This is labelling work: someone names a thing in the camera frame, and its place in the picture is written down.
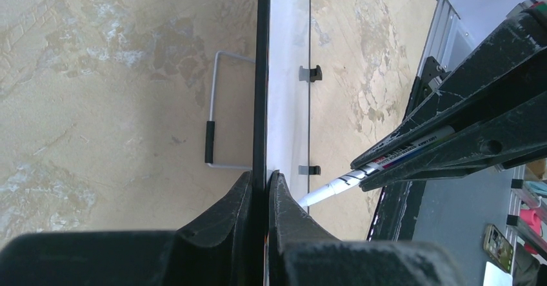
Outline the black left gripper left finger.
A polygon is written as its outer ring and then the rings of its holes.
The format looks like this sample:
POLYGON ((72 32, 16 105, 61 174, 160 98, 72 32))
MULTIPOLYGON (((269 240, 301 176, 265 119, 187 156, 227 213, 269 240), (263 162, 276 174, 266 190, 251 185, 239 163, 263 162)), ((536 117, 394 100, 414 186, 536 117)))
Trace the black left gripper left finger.
POLYGON ((248 221, 250 172, 178 230, 25 234, 1 251, 2 285, 229 285, 248 221))

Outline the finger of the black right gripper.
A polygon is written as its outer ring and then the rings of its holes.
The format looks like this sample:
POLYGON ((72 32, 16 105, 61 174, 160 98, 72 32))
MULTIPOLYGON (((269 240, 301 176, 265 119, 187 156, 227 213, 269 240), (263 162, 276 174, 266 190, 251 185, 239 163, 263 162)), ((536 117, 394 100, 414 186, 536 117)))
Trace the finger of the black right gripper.
POLYGON ((445 143, 360 183, 369 191, 397 182, 461 178, 488 167, 510 169, 546 157, 546 105, 521 105, 469 127, 445 143))
POLYGON ((403 122, 355 158, 356 169, 449 123, 459 111, 502 85, 520 66, 546 53, 546 9, 504 20, 403 122))

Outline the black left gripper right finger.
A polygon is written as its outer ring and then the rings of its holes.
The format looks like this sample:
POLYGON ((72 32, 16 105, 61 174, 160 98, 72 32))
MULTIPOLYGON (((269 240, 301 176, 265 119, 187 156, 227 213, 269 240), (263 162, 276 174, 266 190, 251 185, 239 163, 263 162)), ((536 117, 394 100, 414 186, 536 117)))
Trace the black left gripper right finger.
POLYGON ((269 190, 271 285, 463 285, 446 251, 415 241, 343 241, 292 198, 284 174, 269 190))

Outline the black whiteboard marker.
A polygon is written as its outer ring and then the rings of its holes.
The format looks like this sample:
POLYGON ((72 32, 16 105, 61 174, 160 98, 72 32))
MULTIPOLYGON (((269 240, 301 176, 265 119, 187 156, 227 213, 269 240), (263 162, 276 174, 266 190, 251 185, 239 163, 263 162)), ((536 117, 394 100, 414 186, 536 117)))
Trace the black whiteboard marker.
POLYGON ((377 159, 365 163, 363 166, 357 167, 356 169, 339 176, 321 188, 308 193, 298 200, 297 203, 301 207, 309 207, 310 205, 314 205, 324 199, 358 186, 358 184, 362 183, 364 180, 375 176, 381 171, 386 170, 409 157, 417 155, 423 148, 432 146, 433 144, 439 144, 442 140, 445 140, 454 133, 455 129, 451 126, 439 128, 427 136, 423 136, 415 141, 402 145, 377 159))

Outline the white whiteboard black frame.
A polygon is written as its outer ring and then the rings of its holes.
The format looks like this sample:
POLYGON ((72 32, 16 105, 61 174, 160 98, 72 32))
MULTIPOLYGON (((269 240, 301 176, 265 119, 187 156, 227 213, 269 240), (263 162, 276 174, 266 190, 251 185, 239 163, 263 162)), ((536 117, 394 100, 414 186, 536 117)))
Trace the white whiteboard black frame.
POLYGON ((278 170, 298 200, 310 176, 310 0, 258 0, 253 163, 264 189, 278 170))

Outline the pink red object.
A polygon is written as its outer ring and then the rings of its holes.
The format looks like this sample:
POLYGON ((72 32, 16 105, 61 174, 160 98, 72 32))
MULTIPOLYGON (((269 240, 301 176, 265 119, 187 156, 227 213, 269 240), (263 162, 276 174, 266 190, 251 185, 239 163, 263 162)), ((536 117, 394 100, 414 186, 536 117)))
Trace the pink red object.
MULTIPOLYGON (((542 221, 534 209, 521 209, 520 217, 536 234, 542 237, 542 221)), ((529 243, 525 243, 524 248, 530 254, 538 255, 538 252, 529 243)))

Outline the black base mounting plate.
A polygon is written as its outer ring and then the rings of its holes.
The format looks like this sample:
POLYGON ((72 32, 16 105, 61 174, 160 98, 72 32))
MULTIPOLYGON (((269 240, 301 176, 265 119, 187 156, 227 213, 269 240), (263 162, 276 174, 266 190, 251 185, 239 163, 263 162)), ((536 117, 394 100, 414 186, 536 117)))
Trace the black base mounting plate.
MULTIPOLYGON (((413 82, 404 115, 408 116, 431 92, 431 80, 444 78, 446 71, 438 61, 432 56, 425 58, 413 82)), ((411 240, 425 187, 425 181, 407 181, 382 188, 367 240, 411 240)))

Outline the smartphone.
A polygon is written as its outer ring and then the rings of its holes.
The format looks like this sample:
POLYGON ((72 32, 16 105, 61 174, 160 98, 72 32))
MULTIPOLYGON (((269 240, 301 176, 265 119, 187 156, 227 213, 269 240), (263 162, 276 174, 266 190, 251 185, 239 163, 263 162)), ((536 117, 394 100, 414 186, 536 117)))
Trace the smartphone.
POLYGON ((494 224, 486 226, 482 246, 502 271, 512 273, 513 246, 494 224))

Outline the aluminium extrusion rail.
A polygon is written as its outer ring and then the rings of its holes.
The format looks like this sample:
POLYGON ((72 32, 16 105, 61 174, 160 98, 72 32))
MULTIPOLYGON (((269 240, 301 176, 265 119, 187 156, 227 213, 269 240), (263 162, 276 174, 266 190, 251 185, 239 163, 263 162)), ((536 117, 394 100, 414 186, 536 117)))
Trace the aluminium extrusion rail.
POLYGON ((437 0, 417 75, 424 77, 426 59, 430 56, 445 70, 452 71, 475 47, 473 36, 450 1, 437 0))

